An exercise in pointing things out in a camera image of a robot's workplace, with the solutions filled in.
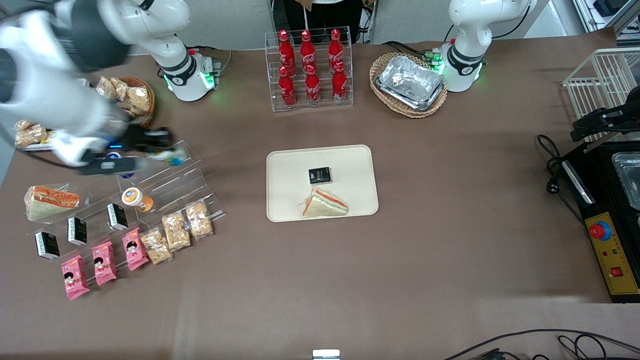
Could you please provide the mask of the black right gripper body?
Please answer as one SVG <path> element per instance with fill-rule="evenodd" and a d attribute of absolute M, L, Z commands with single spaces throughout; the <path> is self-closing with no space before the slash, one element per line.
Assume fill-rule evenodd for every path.
<path fill-rule="evenodd" d="M 148 146 L 146 130 L 139 124 L 133 124 L 128 126 L 120 137 L 110 141 L 107 149 L 123 152 L 144 152 Z"/>

